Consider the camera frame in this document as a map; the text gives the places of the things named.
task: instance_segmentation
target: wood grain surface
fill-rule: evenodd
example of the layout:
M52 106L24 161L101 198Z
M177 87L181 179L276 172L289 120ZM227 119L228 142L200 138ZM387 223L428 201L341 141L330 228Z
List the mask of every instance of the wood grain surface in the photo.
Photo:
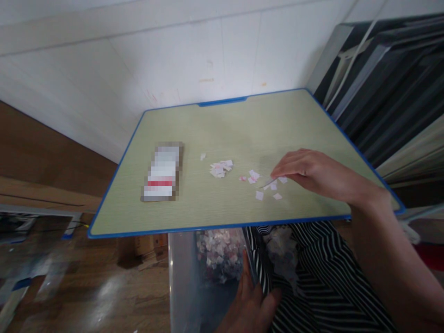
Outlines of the wood grain surface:
M44 276L28 289L32 299L22 301L7 332L169 332L167 263L124 269L116 239L89 240L86 228L68 241L63 231L36 232L67 224L40 218L24 243L0 246L0 304L18 280Z

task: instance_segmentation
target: table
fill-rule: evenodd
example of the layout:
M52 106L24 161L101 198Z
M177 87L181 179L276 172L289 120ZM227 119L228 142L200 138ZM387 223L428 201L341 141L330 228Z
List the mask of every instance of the table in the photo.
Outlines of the table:
M255 170L268 176L291 150L322 151L380 186L387 185L305 89L235 100L146 111L119 164L88 235L122 237L161 232L282 224L350 216L347 204L311 193L295 182L255 198L239 177ZM142 202L141 187L157 142L183 142L183 169L176 201ZM206 158L201 161L201 153ZM225 178L210 164L233 160ZM392 193L393 209L402 203Z

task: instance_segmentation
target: hand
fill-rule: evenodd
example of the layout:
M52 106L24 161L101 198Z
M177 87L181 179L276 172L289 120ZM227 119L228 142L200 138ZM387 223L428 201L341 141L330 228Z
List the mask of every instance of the hand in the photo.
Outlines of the hand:
M223 318L216 333L267 332L281 301L281 290L274 289L264 298L260 284L253 287L247 252L244 250L244 271L239 281L236 298Z
M288 152L271 173L273 179L281 176L309 191L350 205L361 206L375 198L390 200L387 190L315 150Z

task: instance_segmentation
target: person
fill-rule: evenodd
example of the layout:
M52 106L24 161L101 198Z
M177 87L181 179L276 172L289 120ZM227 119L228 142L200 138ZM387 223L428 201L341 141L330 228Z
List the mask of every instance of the person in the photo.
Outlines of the person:
M293 295L267 271L254 236L260 227L252 227L262 278L253 286L244 251L237 295L216 332L444 332L444 291L400 228L389 191L309 149L287 153L271 173L281 176L350 206L357 261L329 221L291 224L300 291Z

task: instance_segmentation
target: red stripe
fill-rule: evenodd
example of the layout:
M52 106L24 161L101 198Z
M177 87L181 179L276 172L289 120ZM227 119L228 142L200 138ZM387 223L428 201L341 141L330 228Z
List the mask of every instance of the red stripe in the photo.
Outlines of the red stripe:
M164 181L155 181L155 182L148 182L147 186L172 186L173 182L170 180L164 180Z

